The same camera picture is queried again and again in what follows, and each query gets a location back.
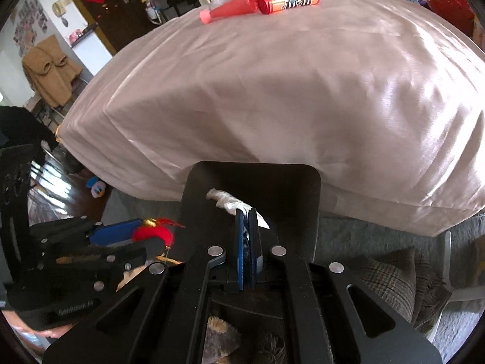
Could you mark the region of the orange candy tube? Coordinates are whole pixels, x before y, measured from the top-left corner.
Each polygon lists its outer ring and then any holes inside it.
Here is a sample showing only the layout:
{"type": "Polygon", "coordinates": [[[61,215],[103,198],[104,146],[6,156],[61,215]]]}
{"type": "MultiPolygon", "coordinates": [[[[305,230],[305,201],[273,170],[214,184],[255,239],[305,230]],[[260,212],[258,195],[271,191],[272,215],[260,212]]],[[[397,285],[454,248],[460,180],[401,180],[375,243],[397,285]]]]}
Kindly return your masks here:
{"type": "Polygon", "coordinates": [[[293,8],[317,5],[321,0],[256,0],[258,9],[265,15],[293,8]]]}

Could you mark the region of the donald duck plush toy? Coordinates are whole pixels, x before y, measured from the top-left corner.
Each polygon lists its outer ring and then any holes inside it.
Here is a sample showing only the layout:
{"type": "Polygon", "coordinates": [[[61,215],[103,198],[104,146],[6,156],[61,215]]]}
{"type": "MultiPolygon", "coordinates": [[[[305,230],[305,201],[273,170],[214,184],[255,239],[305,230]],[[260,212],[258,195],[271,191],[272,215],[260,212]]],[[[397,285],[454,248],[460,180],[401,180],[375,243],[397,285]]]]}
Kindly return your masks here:
{"type": "Polygon", "coordinates": [[[100,198],[106,192],[106,183],[100,180],[97,176],[91,177],[85,184],[90,189],[90,193],[94,198],[100,198]]]}

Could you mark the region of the red paper cone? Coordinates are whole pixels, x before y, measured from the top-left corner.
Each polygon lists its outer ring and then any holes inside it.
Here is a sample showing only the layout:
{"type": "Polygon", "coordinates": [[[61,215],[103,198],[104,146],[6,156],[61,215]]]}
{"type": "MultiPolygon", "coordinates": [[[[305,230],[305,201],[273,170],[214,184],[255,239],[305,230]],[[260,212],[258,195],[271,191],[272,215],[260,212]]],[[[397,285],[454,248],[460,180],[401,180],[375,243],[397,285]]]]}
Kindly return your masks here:
{"type": "Polygon", "coordinates": [[[253,14],[257,10],[256,0],[231,0],[212,10],[201,11],[199,18],[207,25],[218,19],[253,14]]]}

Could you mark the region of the red plastic basket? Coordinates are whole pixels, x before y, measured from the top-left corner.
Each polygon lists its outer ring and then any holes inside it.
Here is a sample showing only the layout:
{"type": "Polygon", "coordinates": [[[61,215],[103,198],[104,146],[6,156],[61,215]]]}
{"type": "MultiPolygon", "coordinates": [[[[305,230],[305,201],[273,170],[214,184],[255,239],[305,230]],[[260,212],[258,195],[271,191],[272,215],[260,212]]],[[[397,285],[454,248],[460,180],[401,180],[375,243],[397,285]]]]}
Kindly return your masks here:
{"type": "Polygon", "coordinates": [[[464,34],[469,37],[473,35],[475,15],[467,0],[429,0],[427,4],[435,14],[464,34]]]}

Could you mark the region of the red tassel ornament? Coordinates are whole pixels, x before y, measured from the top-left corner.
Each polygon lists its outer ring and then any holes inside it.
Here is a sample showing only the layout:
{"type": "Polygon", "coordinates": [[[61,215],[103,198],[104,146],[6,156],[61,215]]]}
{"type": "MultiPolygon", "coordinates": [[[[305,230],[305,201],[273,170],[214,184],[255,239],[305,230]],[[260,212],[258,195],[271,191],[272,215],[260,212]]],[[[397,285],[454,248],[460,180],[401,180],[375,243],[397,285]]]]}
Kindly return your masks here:
{"type": "Polygon", "coordinates": [[[147,241],[152,238],[161,240],[164,243],[164,250],[155,255],[155,259],[171,265],[180,265],[181,261],[168,257],[168,253],[175,243],[175,235],[170,227],[184,228],[185,226],[172,219],[144,219],[142,224],[133,231],[131,239],[134,242],[147,241]]]}

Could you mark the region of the plaid grey cushion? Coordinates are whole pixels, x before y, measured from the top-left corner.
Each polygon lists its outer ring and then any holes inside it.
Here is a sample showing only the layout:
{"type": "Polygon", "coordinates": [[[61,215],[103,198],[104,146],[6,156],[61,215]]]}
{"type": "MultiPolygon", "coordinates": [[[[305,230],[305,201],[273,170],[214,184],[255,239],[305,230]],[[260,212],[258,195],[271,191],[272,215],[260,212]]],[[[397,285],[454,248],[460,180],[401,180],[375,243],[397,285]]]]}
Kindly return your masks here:
{"type": "Polygon", "coordinates": [[[358,257],[348,263],[363,281],[414,329],[429,337],[450,299],[441,275],[415,247],[393,251],[376,259],[358,257]]]}

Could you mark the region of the white tissue roll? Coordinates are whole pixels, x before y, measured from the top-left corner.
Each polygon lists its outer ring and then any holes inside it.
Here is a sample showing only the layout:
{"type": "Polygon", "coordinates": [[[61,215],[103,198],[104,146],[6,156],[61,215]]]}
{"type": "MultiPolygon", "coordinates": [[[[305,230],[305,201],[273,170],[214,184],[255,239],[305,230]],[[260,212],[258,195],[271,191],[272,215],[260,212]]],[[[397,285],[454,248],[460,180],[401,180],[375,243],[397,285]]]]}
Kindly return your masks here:
{"type": "Polygon", "coordinates": [[[217,208],[226,211],[232,216],[235,216],[240,211],[246,221],[249,220],[249,212],[253,209],[252,206],[232,196],[230,193],[215,188],[207,191],[206,199],[215,202],[217,208]]]}

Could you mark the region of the pink satin tablecloth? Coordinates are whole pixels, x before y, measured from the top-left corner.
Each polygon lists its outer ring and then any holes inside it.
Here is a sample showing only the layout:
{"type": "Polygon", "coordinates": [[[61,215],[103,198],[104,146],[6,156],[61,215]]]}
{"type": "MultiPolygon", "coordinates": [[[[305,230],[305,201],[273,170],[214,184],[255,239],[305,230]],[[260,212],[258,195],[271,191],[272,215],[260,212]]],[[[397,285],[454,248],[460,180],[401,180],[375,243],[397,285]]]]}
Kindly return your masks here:
{"type": "Polygon", "coordinates": [[[119,51],[62,144],[108,184],[177,201],[202,160],[302,163],[320,208],[422,236],[484,209],[484,53],[403,0],[321,0],[202,23],[119,51]]]}

